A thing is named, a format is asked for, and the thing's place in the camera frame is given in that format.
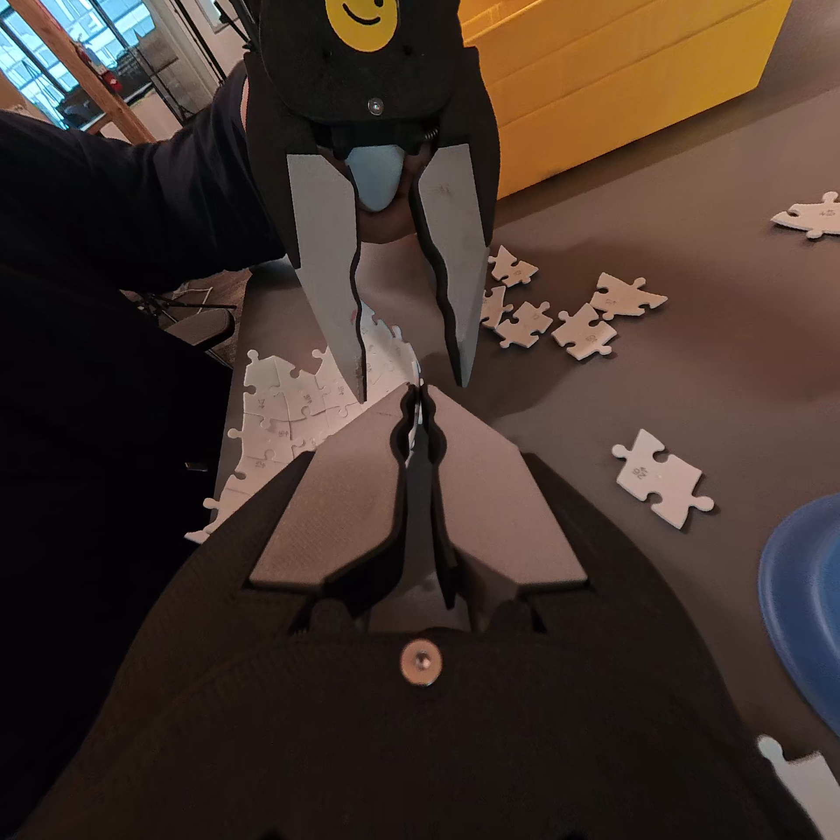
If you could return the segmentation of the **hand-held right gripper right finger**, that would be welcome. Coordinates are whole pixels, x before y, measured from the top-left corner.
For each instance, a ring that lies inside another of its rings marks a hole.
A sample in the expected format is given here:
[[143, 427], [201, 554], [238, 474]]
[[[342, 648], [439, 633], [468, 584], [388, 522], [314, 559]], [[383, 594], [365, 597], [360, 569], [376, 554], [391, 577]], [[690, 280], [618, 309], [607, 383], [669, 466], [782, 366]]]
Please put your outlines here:
[[422, 390], [430, 518], [447, 608], [582, 587], [581, 563], [520, 449], [437, 387]]

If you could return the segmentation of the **yellow plastic bin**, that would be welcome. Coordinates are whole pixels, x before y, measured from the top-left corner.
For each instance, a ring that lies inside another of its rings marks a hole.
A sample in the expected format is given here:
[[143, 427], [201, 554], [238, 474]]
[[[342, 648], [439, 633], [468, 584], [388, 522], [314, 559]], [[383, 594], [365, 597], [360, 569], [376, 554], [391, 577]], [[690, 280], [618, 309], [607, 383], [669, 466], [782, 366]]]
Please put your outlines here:
[[755, 89], [790, 1], [465, 1], [499, 198]]

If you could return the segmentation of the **person's left forearm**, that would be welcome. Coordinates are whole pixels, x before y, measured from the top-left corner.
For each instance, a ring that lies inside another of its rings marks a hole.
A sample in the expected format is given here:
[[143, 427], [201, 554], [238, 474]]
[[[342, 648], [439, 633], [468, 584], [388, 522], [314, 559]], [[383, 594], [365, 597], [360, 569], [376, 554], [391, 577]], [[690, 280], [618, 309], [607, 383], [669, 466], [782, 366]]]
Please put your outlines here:
[[2, 111], [2, 284], [168, 291], [286, 254], [249, 166], [244, 63], [208, 108], [131, 144]]

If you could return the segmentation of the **single white puzzle piece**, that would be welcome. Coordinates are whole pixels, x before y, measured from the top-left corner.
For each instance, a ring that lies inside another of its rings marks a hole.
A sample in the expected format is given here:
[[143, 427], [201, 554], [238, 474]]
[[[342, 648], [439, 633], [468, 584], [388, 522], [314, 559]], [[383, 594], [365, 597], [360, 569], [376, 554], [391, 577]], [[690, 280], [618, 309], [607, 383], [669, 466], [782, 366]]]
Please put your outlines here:
[[637, 432], [633, 446], [612, 447], [612, 455], [625, 461], [616, 483], [640, 501], [655, 494], [659, 501], [650, 508], [676, 529], [682, 529], [690, 508], [709, 512], [715, 507], [710, 497], [697, 497], [694, 489], [701, 471], [676, 455], [657, 461], [665, 445], [644, 429]]
[[781, 745], [761, 735], [757, 747], [775, 775], [811, 818], [823, 839], [839, 838], [839, 784], [818, 751], [787, 760]]
[[772, 216], [771, 223], [805, 232], [810, 240], [839, 236], [838, 193], [826, 192], [818, 203], [795, 203]]

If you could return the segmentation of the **person's left hand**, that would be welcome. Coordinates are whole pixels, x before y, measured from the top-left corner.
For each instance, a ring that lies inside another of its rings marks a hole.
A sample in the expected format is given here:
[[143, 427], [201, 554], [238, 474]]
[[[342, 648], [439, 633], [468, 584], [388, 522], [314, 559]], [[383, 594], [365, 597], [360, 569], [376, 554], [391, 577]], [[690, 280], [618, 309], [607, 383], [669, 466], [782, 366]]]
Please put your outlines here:
[[406, 155], [394, 197], [381, 211], [372, 212], [358, 202], [357, 228], [361, 242], [386, 245], [415, 233], [408, 199], [416, 175], [427, 165], [431, 156], [429, 143], [424, 143], [417, 154]]

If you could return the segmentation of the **wooden post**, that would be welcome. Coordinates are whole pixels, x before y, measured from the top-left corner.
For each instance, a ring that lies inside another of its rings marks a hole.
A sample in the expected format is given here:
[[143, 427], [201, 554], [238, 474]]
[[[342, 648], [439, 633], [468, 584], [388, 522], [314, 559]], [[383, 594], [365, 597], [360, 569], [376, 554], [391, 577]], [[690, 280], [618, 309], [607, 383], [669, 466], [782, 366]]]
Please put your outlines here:
[[126, 105], [120, 95], [100, 79], [87, 59], [81, 57], [75, 41], [69, 37], [45, 5], [39, 1], [10, 1], [9, 4], [101, 109], [102, 116], [90, 128], [85, 129], [87, 133], [100, 133], [105, 126], [111, 124], [131, 144], [155, 142], [151, 131]]

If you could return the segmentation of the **black metal chair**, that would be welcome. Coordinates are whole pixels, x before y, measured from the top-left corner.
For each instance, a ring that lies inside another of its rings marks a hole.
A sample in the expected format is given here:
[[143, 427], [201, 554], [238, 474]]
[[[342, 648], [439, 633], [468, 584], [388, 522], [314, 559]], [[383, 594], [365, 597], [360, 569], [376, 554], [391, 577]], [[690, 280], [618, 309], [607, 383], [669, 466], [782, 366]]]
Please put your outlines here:
[[173, 296], [124, 290], [122, 294], [143, 315], [164, 332], [232, 369], [217, 347], [232, 339], [236, 332], [234, 304], [183, 302]]

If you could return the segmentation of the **partly built puzzle ball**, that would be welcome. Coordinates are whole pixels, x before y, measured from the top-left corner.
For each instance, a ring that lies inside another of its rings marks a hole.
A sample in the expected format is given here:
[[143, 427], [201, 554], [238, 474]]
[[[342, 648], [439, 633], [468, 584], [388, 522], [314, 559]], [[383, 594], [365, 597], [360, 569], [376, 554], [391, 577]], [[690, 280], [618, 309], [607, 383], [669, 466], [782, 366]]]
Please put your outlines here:
[[227, 431], [239, 441], [241, 455], [217, 498], [204, 500], [215, 518], [185, 539], [204, 543], [295, 457], [315, 450], [398, 386], [420, 384], [421, 367], [412, 345], [398, 326], [377, 319], [366, 304], [361, 337], [368, 366], [366, 402], [352, 393], [331, 349], [311, 353], [320, 362], [315, 373], [294, 371], [292, 363], [279, 356], [262, 358], [256, 350], [248, 351], [241, 427]]

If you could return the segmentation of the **blue plastic stand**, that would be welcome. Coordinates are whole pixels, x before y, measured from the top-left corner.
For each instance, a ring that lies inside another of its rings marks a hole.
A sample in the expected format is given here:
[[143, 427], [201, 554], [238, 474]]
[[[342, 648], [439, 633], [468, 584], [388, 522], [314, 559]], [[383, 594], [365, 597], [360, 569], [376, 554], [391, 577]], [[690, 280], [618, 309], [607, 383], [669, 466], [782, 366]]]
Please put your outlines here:
[[773, 530], [759, 562], [763, 623], [803, 698], [839, 734], [839, 495]]

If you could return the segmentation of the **loose group of puzzle pieces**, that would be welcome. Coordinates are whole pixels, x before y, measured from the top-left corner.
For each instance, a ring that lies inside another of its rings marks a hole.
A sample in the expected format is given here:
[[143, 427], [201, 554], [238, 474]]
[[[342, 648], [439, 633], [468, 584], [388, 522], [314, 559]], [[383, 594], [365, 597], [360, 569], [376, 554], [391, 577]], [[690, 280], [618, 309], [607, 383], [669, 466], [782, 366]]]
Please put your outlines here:
[[513, 346], [529, 349], [554, 326], [551, 339], [575, 360], [607, 356], [613, 352], [611, 342], [617, 336], [612, 325], [615, 318], [640, 318], [668, 301], [666, 296], [649, 291], [645, 278], [627, 282], [603, 272], [588, 302], [575, 312], [561, 311], [553, 317], [546, 301], [525, 301], [514, 307], [506, 299], [510, 289], [529, 284], [539, 271], [536, 266], [503, 246], [487, 263], [496, 285], [485, 291], [479, 323], [497, 336], [504, 350]]

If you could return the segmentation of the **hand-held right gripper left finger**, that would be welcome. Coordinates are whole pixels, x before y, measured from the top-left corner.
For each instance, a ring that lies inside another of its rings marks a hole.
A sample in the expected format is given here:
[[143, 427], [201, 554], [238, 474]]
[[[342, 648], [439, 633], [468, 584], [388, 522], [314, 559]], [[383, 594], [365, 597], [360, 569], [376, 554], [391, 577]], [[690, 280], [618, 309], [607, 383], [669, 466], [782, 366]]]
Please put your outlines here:
[[315, 452], [248, 581], [342, 602], [352, 617], [403, 574], [418, 387], [403, 384]]

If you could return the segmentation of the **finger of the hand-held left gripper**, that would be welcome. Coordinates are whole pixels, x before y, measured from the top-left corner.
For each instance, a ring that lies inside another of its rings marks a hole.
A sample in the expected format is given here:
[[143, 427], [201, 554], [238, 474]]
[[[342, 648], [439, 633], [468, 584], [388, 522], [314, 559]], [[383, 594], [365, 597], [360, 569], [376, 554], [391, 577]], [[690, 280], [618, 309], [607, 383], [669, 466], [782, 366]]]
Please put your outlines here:
[[432, 267], [437, 306], [456, 384], [469, 383], [476, 357], [489, 247], [469, 146], [438, 148], [416, 175], [410, 207]]
[[362, 306], [355, 286], [361, 245], [352, 181], [320, 154], [289, 154], [290, 194], [297, 230], [297, 277], [352, 393], [366, 398]]

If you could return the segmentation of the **person's dark clothed torso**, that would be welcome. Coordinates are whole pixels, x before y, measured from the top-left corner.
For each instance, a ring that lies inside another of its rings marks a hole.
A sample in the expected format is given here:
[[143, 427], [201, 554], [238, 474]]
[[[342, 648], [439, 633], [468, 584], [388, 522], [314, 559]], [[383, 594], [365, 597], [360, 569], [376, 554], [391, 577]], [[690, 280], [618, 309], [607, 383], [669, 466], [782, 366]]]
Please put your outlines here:
[[187, 555], [230, 371], [116, 288], [2, 268], [2, 837], [78, 750]]

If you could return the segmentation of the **black-framed window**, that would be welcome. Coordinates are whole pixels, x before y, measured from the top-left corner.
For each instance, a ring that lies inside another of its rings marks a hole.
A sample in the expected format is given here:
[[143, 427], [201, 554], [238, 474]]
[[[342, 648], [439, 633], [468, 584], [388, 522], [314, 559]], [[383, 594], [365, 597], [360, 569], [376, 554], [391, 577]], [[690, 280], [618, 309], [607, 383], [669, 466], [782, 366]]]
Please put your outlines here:
[[[151, 11], [141, 1], [45, 1], [69, 37], [111, 72], [131, 104], [151, 88], [137, 57], [142, 37], [154, 31]], [[8, 1], [1, 2], [2, 71], [47, 119], [66, 130], [83, 129], [102, 116], [65, 63]]]

